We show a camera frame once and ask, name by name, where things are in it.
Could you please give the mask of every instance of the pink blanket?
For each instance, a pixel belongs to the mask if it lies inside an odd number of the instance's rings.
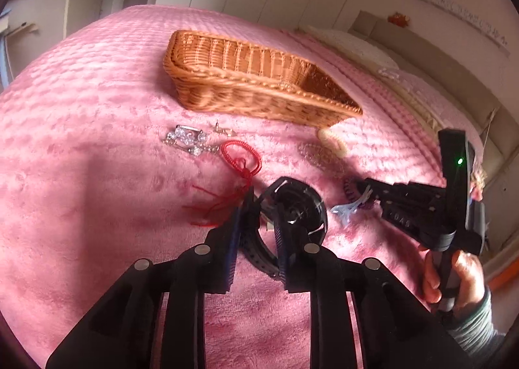
[[[279,176],[314,186],[328,207],[345,201],[341,181],[303,161],[315,130],[284,122],[186,111],[162,68],[171,33],[197,29],[304,56],[364,109],[333,127],[364,175],[439,185],[438,149],[372,77],[324,48],[196,9],[138,6],[84,28],[34,61],[0,95],[0,309],[35,361],[50,353],[103,292],[140,257],[177,257],[202,242],[183,205],[239,186],[218,155],[194,157],[162,144],[168,128],[209,130],[219,119],[263,157],[256,185]],[[211,140],[221,140],[211,135]],[[325,246],[339,257],[378,257],[419,294],[415,242],[380,221],[377,207],[346,228],[330,215]],[[206,301],[208,367],[303,368],[309,362],[309,297],[238,257],[232,290]]]

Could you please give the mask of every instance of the red string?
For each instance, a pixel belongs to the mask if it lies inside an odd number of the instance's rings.
[[[247,168],[247,160],[243,157],[238,157],[236,159],[233,159],[229,152],[227,151],[227,148],[229,146],[238,146],[245,151],[249,152],[254,159],[256,160],[256,167],[253,168],[253,170],[249,170]],[[193,187],[197,190],[201,190],[204,193],[207,193],[211,196],[214,196],[215,198],[221,199],[219,202],[215,203],[210,208],[201,208],[199,206],[184,206],[185,208],[195,209],[197,211],[205,211],[204,218],[207,218],[207,216],[214,211],[218,211],[220,209],[225,209],[233,206],[236,202],[243,199],[245,194],[247,193],[248,189],[250,188],[252,184],[252,177],[254,177],[256,174],[258,174],[261,170],[261,155],[256,151],[253,147],[251,147],[248,143],[245,143],[243,141],[227,141],[220,145],[220,151],[222,152],[222,156],[224,157],[224,160],[232,167],[234,168],[245,180],[245,185],[241,188],[238,188],[234,191],[233,194],[224,196],[219,195],[216,193],[213,193],[207,189],[204,189],[203,187],[193,185]],[[200,227],[213,227],[215,224],[194,224]]]

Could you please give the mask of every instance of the orange plush toy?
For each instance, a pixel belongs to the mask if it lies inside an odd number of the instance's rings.
[[[394,23],[401,28],[405,28],[409,26],[409,16],[396,12],[393,15],[388,16],[388,22]]]

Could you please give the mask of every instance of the white pillow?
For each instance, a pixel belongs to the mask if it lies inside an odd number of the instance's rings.
[[[302,26],[301,29],[344,53],[348,58],[351,54],[358,56],[363,60],[372,61],[386,69],[398,69],[398,65],[384,51],[371,45],[367,41],[357,38],[347,32],[338,31],[336,29],[318,29],[313,26]]]

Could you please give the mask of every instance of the device handle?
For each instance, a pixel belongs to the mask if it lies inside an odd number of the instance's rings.
[[[438,303],[438,310],[450,312],[456,303],[459,294],[460,277],[452,269],[452,257],[454,250],[444,252],[432,252],[432,262],[440,276],[440,291],[442,299]]]

